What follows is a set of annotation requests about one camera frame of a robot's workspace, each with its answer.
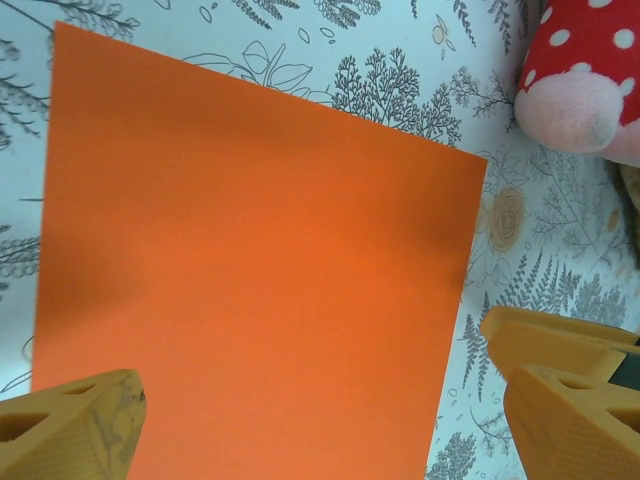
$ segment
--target white polka dot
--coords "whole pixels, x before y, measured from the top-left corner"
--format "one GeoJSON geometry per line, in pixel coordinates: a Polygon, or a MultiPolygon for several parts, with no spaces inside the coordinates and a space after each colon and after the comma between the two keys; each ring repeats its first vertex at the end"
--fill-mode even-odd
{"type": "Polygon", "coordinates": [[[613,36],[613,43],[615,43],[618,48],[629,48],[633,45],[634,40],[635,35],[628,28],[618,30],[613,36]]]}
{"type": "Polygon", "coordinates": [[[633,88],[635,86],[636,86],[636,81],[633,78],[629,77],[620,84],[620,89],[622,90],[622,93],[626,97],[633,91],[633,88]]]}
{"type": "Polygon", "coordinates": [[[609,5],[613,0],[589,0],[589,6],[593,8],[602,8],[609,5]]]}
{"type": "Polygon", "coordinates": [[[549,43],[552,47],[559,47],[560,45],[564,45],[569,40],[571,36],[571,32],[566,29],[558,30],[556,33],[551,35],[549,39],[549,43]]]}
{"type": "Polygon", "coordinates": [[[540,19],[540,23],[542,24],[542,23],[545,23],[547,20],[549,20],[551,18],[552,13],[553,13],[553,7],[547,8],[547,10],[542,15],[542,18],[540,19]]]}
{"type": "Polygon", "coordinates": [[[529,72],[529,75],[527,75],[527,78],[524,79],[524,86],[528,87],[529,85],[531,85],[533,83],[533,81],[536,79],[536,71],[535,70],[531,70],[529,72]]]}
{"type": "Polygon", "coordinates": [[[571,67],[571,70],[573,70],[574,72],[590,72],[591,65],[589,65],[587,62],[580,62],[571,67]]]}

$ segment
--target yellow clamp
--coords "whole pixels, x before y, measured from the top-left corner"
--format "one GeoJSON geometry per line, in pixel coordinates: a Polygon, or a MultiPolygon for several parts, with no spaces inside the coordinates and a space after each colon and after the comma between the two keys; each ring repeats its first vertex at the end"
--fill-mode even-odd
{"type": "Polygon", "coordinates": [[[638,335],[511,307],[480,331],[529,480],[640,478],[638,335]]]}

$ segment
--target sheet of paper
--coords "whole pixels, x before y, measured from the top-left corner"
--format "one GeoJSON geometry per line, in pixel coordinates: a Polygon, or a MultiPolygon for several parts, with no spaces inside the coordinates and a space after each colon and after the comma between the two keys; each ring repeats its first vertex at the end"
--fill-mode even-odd
{"type": "Polygon", "coordinates": [[[485,161],[55,38],[34,388],[138,369],[132,480],[421,479],[485,161]]]}

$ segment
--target clamp jaw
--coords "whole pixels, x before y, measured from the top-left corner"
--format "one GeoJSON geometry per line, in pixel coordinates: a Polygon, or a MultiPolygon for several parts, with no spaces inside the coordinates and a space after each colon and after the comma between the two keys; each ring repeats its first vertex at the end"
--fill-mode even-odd
{"type": "Polygon", "coordinates": [[[480,331],[529,480],[640,478],[638,335],[510,307],[480,331]]]}
{"type": "Polygon", "coordinates": [[[0,480],[124,480],[146,413],[117,370],[0,403],[0,480]]]}

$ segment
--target brown object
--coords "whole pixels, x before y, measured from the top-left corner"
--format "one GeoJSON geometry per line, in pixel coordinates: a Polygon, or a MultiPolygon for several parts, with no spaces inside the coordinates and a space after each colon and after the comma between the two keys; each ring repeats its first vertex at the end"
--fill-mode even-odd
{"type": "Polygon", "coordinates": [[[627,234],[640,268],[640,168],[609,162],[614,186],[623,201],[627,234]]]}

